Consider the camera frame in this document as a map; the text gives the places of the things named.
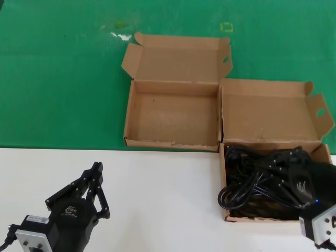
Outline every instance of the cable plug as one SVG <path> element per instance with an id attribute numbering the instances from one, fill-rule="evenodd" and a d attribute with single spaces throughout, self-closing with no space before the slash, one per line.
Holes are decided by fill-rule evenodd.
<path id="1" fill-rule="evenodd" d="M 15 235 L 15 232 L 20 228 L 19 225 L 11 224 L 8 229 L 7 237 L 5 239 L 5 243 L 11 245 L 15 240 L 17 240 L 17 237 Z"/>

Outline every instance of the robotic arm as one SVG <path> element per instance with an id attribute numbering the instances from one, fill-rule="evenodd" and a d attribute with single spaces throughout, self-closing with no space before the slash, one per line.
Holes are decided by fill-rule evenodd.
<path id="1" fill-rule="evenodd" d="M 0 251 L 18 240 L 24 252 L 83 252 L 98 220 L 110 218 L 101 188 L 102 170 L 102 163 L 95 162 L 79 179 L 48 198 L 49 218 L 28 215 L 20 226 L 10 225 Z M 102 207 L 99 212 L 94 206 L 96 196 Z"/>

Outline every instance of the black connector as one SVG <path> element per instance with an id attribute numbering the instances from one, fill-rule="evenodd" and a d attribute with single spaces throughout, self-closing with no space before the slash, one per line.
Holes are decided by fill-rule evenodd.
<path id="1" fill-rule="evenodd" d="M 4 251 L 9 245 L 11 245 L 15 240 L 17 240 L 17 237 L 15 235 L 15 232 L 20 228 L 19 225 L 11 224 L 9 226 L 9 231 L 7 233 L 7 237 L 5 239 L 5 243 L 0 246 L 0 251 Z"/>

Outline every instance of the printed logo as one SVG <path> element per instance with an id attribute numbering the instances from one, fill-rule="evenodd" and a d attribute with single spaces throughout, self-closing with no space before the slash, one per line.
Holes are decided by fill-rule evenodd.
<path id="1" fill-rule="evenodd" d="M 61 215 L 77 218 L 77 209 L 75 209 L 73 206 L 69 206 L 67 209 L 65 209 L 65 212 Z"/>

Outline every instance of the cardboard box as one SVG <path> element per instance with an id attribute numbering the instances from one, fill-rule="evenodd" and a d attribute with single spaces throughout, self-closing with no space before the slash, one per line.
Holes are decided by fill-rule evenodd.
<path id="1" fill-rule="evenodd" d="M 223 144 L 219 147 L 222 187 L 226 186 L 225 146 L 243 145 L 256 151 L 302 146 L 315 161 L 331 163 L 322 137 L 334 121 L 322 94 L 309 96 L 312 82 L 222 80 Z M 273 222 L 274 219 L 236 218 L 230 222 Z"/>
<path id="2" fill-rule="evenodd" d="M 220 80 L 232 69 L 229 38 L 135 34 L 122 68 L 131 83 L 127 146 L 217 151 Z"/>

